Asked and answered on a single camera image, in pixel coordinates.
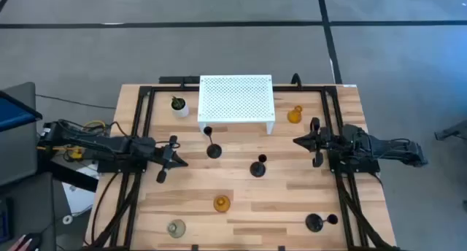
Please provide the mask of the short black candlestick holder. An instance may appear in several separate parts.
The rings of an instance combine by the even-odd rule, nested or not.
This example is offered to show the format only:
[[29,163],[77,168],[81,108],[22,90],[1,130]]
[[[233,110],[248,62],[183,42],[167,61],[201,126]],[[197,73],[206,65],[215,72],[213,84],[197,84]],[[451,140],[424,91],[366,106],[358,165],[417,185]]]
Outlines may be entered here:
[[265,162],[267,157],[264,154],[258,156],[258,160],[250,165],[250,173],[254,177],[262,177],[266,173]]

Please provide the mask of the white paper sheet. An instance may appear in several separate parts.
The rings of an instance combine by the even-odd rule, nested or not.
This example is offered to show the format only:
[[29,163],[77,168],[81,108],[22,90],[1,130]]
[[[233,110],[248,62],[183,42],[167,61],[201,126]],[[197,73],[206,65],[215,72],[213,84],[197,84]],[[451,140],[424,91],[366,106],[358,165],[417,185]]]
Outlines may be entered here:
[[94,192],[75,187],[65,182],[62,183],[62,186],[70,212],[73,216],[86,212],[93,206]]

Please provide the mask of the person's hand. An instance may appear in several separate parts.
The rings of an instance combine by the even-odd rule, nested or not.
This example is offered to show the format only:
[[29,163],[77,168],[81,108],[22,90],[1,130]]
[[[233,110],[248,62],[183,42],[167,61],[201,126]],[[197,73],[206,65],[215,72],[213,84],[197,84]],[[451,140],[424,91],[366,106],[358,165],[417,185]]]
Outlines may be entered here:
[[22,235],[7,251],[27,251],[31,243],[31,238]]

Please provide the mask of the black aluminium table frame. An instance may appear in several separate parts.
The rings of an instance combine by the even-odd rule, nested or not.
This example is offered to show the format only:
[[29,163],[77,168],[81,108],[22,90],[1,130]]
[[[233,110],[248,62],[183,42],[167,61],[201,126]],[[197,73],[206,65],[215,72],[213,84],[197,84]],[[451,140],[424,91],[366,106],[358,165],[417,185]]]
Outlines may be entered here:
[[[188,105],[187,117],[172,112],[173,96]],[[188,167],[172,169],[164,183],[157,183],[160,166],[154,163],[139,178],[136,206],[126,212],[115,235],[116,244],[132,250],[345,250],[360,240],[353,216],[340,217],[313,233],[306,216],[340,215],[335,176],[327,165],[315,168],[312,155],[293,142],[309,131],[313,117],[335,123],[336,112],[324,104],[339,101],[344,122],[365,126],[356,88],[309,85],[298,89],[282,85],[274,92],[276,122],[271,135],[256,124],[215,124],[212,141],[222,148],[219,158],[207,155],[208,136],[197,121],[198,88],[176,85],[124,85],[115,112],[114,135],[136,132],[162,141],[175,135],[178,154]],[[298,124],[287,113],[302,106]],[[254,177],[250,165],[264,154],[266,173]],[[216,196],[231,201],[227,212],[217,212]],[[180,219],[185,234],[172,238],[166,228]]]

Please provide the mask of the medium black candlestick holder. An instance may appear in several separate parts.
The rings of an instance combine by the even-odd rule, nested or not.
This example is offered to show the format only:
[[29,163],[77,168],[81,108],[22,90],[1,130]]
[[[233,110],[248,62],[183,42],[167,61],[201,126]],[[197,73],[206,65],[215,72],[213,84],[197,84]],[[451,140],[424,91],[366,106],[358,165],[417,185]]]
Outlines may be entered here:
[[306,216],[305,224],[311,232],[317,233],[323,229],[325,223],[335,225],[338,221],[339,219],[335,214],[330,214],[326,219],[322,219],[318,214],[312,213]]

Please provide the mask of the dark grey side desk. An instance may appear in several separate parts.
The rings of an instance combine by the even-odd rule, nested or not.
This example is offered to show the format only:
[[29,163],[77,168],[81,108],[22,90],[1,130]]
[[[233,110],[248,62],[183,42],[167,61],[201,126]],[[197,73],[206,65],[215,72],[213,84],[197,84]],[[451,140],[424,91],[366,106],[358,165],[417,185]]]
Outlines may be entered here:
[[0,244],[7,251],[21,236],[41,233],[39,251],[57,251],[54,179],[50,172],[0,185],[0,198],[12,200],[12,239]]

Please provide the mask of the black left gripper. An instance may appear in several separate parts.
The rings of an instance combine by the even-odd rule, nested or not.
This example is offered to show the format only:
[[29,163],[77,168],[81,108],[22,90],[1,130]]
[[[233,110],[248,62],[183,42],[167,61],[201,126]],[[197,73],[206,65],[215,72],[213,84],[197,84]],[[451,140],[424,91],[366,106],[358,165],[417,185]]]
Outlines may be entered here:
[[163,149],[162,154],[162,169],[158,172],[156,178],[157,183],[164,183],[167,171],[173,168],[188,167],[188,164],[178,156],[176,151],[173,151],[173,146],[177,143],[177,136],[170,136],[169,144]]

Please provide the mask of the small plant in white pot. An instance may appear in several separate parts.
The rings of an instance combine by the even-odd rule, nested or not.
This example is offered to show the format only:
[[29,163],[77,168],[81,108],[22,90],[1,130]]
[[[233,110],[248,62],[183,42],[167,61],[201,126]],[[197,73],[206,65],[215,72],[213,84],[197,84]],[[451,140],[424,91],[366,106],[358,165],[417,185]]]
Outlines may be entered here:
[[187,117],[189,115],[187,102],[183,98],[173,96],[171,99],[171,108],[176,117]]

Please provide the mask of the dark monitor with blue screen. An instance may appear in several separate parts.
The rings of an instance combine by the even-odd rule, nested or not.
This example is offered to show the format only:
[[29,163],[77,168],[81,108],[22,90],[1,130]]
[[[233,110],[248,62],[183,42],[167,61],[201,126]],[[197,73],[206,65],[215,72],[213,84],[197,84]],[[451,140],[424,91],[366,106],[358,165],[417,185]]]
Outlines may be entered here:
[[43,118],[42,114],[0,90],[0,132]]

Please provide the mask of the white perforated metal shelf riser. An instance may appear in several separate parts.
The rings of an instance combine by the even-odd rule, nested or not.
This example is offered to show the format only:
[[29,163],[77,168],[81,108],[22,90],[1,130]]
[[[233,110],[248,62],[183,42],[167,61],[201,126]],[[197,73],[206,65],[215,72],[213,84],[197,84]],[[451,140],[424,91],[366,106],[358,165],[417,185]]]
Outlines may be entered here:
[[201,75],[198,89],[198,125],[264,123],[271,135],[276,120],[270,74]]

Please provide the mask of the grey box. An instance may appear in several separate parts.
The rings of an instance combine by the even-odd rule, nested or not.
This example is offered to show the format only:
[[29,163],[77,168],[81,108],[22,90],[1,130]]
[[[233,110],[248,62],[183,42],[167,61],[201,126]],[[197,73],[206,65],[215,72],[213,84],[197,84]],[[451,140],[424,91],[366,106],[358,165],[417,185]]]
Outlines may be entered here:
[[[3,91],[36,109],[34,83],[26,82]],[[0,186],[36,173],[36,135],[36,123],[0,132]]]

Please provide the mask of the amber ribbed glass candle holder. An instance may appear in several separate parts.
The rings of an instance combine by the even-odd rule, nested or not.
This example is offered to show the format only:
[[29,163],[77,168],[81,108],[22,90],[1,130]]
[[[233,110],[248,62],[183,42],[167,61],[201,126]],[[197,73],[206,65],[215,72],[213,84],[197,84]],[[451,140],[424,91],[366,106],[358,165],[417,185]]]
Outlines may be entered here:
[[295,106],[291,111],[287,113],[287,120],[290,123],[294,123],[294,124],[300,123],[302,120],[302,114],[301,114],[302,111],[303,111],[302,106],[300,105]]
[[217,212],[227,212],[231,207],[231,201],[229,197],[225,195],[216,196],[213,206]]

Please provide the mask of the tall black candlestick holder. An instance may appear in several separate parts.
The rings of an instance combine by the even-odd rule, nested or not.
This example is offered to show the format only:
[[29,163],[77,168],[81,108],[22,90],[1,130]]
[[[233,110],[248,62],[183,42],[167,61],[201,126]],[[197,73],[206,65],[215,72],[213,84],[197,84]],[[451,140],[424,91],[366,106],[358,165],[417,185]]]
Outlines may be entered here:
[[210,145],[207,147],[207,155],[213,159],[219,158],[222,154],[222,148],[220,145],[215,144],[212,141],[212,128],[210,126],[206,126],[203,132],[206,136],[208,136],[210,141]]

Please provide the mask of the dark keyboard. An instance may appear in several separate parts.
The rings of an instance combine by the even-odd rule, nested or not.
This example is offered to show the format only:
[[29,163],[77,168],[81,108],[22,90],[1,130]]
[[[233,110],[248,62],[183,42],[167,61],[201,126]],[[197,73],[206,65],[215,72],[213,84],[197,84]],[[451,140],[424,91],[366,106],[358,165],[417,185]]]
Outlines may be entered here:
[[12,201],[0,198],[0,244],[12,238]]

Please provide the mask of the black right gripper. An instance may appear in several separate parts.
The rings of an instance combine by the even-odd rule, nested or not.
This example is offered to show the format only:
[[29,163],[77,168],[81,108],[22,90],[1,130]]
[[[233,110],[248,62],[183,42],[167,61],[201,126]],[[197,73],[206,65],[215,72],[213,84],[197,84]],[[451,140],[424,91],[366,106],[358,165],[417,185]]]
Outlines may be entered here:
[[312,165],[317,168],[321,167],[324,161],[324,156],[321,150],[328,148],[328,143],[331,140],[331,132],[327,126],[320,126],[320,119],[313,117],[310,123],[311,132],[306,135],[293,139],[293,142],[308,152],[315,152],[315,157],[312,159]]

